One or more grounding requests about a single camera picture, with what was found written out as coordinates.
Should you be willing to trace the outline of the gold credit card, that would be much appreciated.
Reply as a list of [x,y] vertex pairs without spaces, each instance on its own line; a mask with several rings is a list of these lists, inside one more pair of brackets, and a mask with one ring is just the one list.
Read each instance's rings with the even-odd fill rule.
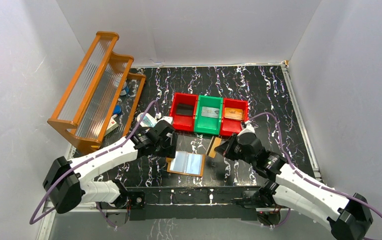
[[213,136],[207,148],[206,156],[210,158],[214,158],[216,155],[215,148],[218,147],[221,144],[221,142],[222,142],[222,139],[220,137]]
[[226,107],[224,110],[224,118],[241,121],[244,116],[244,111],[240,108]]

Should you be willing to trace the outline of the orange leather card holder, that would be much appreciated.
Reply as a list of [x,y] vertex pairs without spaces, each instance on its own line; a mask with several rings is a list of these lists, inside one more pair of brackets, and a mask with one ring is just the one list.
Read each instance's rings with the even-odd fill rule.
[[167,172],[202,177],[205,164],[205,155],[190,153],[186,151],[176,151],[174,158],[167,158]]

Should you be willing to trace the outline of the white credit card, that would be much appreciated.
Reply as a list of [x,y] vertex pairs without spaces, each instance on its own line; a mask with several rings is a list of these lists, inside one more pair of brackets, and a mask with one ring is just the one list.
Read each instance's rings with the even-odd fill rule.
[[202,117],[217,119],[219,117],[219,114],[220,114],[219,108],[203,106],[201,109]]

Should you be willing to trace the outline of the black credit card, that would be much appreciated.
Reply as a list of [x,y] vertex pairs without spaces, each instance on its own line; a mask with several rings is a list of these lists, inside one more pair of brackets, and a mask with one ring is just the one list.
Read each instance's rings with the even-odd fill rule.
[[176,106],[176,114],[181,116],[192,116],[194,114],[194,106],[184,103],[179,103]]

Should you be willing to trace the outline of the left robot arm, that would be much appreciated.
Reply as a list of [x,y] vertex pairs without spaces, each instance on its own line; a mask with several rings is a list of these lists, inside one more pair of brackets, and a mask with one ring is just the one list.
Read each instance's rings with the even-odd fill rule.
[[177,133],[172,117],[163,117],[154,127],[139,126],[136,132],[88,155],[52,163],[43,182],[57,213],[64,214],[85,203],[108,203],[118,209],[135,204],[138,193],[128,191],[117,179],[94,179],[117,166],[141,157],[174,158]]

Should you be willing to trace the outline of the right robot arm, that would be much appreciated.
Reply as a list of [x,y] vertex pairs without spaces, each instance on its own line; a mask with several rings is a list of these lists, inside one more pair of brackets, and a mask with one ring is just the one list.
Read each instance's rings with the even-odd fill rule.
[[254,133],[233,134],[214,151],[227,159],[250,164],[267,179],[257,192],[237,200],[239,205],[289,207],[323,225],[337,240],[362,240],[373,223],[365,197],[356,193],[347,198],[335,193],[292,168],[279,154],[266,150]]

